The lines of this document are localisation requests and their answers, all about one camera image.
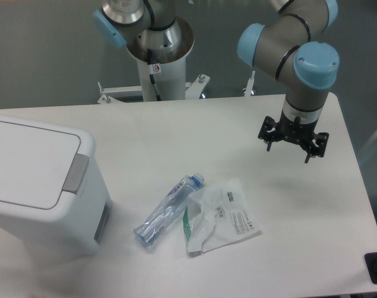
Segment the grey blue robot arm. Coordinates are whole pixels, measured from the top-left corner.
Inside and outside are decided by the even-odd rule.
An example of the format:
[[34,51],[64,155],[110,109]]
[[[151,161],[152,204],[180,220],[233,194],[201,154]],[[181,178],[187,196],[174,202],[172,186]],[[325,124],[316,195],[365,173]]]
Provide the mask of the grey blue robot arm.
[[[281,117],[266,117],[259,138],[268,146],[299,145],[308,158],[322,157],[329,139],[315,132],[340,63],[337,51],[316,37],[338,13],[335,1],[274,1],[280,18],[267,27],[248,26],[237,44],[238,57],[287,87]],[[102,36],[135,58],[145,101],[188,98],[186,57],[194,37],[176,15],[174,1],[103,1],[93,14]]]

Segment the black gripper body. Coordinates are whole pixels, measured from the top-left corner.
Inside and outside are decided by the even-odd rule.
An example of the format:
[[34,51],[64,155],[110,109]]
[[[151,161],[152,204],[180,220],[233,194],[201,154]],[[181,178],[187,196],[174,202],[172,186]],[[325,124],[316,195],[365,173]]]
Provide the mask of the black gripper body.
[[304,124],[300,117],[290,120],[284,112],[281,113],[275,128],[276,141],[286,141],[294,144],[310,145],[314,139],[316,121]]

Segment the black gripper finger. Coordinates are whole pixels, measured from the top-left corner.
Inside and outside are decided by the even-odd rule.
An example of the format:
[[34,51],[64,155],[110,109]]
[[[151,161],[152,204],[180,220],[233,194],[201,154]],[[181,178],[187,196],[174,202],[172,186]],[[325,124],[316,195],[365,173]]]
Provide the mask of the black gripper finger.
[[328,140],[329,133],[327,132],[312,133],[311,136],[302,139],[301,148],[307,153],[304,162],[308,163],[311,158],[315,157],[323,158]]
[[258,138],[263,140],[266,144],[266,150],[270,151],[271,146],[274,142],[280,142],[284,140],[284,135],[281,131],[281,126],[279,122],[276,122],[270,116],[266,116],[262,125]]

